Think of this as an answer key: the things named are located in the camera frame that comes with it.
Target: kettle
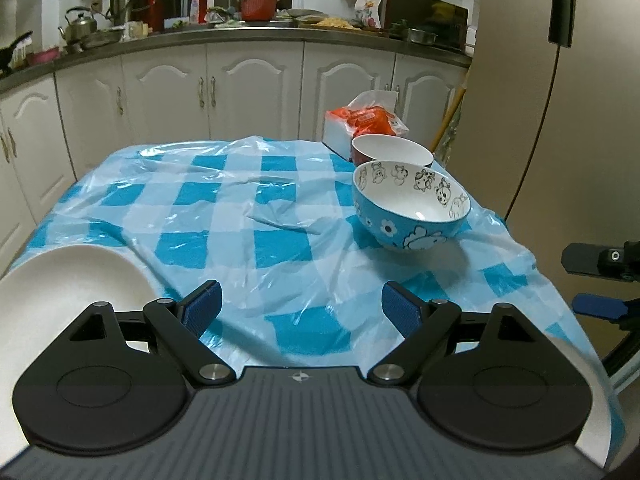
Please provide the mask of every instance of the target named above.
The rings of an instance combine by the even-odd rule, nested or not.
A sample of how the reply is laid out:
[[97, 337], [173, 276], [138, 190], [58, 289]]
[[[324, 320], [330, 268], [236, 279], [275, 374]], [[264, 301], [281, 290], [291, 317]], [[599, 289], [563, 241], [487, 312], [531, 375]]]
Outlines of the kettle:
[[[66, 15], [72, 10], [82, 10], [83, 12], [78, 12], [78, 17], [70, 22]], [[66, 41], [66, 44], [76, 43], [80, 41], [81, 38], [98, 30], [98, 22], [96, 22], [91, 15], [85, 16], [85, 12], [91, 13], [92, 11], [87, 7], [71, 7], [65, 12], [65, 19], [68, 25], [66, 26], [66, 30], [62, 30], [62, 27], [58, 27], [58, 30], [60, 31], [62, 39]]]

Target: broom handle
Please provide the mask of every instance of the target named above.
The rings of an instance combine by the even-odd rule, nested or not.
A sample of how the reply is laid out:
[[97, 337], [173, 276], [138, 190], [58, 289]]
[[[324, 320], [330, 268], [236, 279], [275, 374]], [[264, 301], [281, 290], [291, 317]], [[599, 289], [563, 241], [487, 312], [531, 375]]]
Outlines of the broom handle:
[[469, 79], [469, 70], [466, 71], [465, 80], [456, 89], [456, 94], [453, 97], [453, 101], [451, 102], [451, 105], [449, 106], [449, 108], [447, 108], [447, 111], [444, 114], [442, 124], [440, 125], [440, 128], [438, 129], [436, 136], [433, 139], [433, 142], [431, 143], [431, 147], [429, 148], [429, 151], [431, 153], [435, 153], [438, 147], [438, 144], [442, 140], [442, 136], [444, 135], [444, 132], [447, 131], [447, 128], [449, 127], [449, 123], [453, 119], [453, 116], [456, 114], [456, 111], [458, 110], [458, 107], [462, 102], [462, 98], [465, 96], [466, 82], [468, 81], [468, 79]]

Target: cabinet handle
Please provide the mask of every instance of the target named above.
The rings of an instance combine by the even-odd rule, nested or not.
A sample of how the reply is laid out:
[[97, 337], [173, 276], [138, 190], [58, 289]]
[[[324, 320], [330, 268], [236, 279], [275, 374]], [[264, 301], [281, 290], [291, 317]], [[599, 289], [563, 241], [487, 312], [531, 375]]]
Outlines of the cabinet handle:
[[11, 133], [11, 128], [7, 128], [7, 133], [9, 134], [9, 140], [11, 141], [11, 150], [14, 152], [14, 158], [18, 156], [18, 151], [15, 149], [15, 139]]
[[9, 162], [9, 148], [6, 146], [6, 142], [4, 142], [4, 137], [0, 135], [0, 142], [2, 142], [2, 151], [4, 152], [4, 160]]
[[216, 78], [211, 76], [211, 106], [216, 107]]
[[117, 94], [117, 102], [118, 102], [118, 113], [120, 115], [124, 115], [124, 108], [122, 107], [122, 88], [118, 86]]
[[200, 108], [204, 108], [204, 79], [200, 78], [198, 84], [198, 99], [200, 100]]
[[396, 92], [398, 92], [398, 98], [396, 99], [396, 107], [394, 108], [394, 113], [398, 115], [398, 105], [400, 104], [400, 85], [396, 85]]

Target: blue bowl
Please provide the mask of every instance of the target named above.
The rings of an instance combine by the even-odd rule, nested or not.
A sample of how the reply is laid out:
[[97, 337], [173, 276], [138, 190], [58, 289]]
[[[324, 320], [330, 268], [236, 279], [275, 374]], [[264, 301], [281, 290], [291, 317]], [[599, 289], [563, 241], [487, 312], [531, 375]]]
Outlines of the blue bowl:
[[415, 164], [366, 162], [353, 172], [353, 205], [381, 245], [424, 250], [455, 236], [471, 210], [452, 178]]

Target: orange bag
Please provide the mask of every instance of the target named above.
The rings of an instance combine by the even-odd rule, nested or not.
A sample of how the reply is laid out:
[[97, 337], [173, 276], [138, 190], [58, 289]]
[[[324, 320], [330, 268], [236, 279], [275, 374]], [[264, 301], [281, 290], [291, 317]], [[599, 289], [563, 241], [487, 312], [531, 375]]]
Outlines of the orange bag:
[[394, 118], [394, 115], [387, 112], [382, 106], [360, 108], [359, 110], [349, 110], [344, 107], [338, 108], [331, 113], [343, 119], [354, 129], [353, 137], [364, 134], [393, 136], [396, 134], [389, 121]]

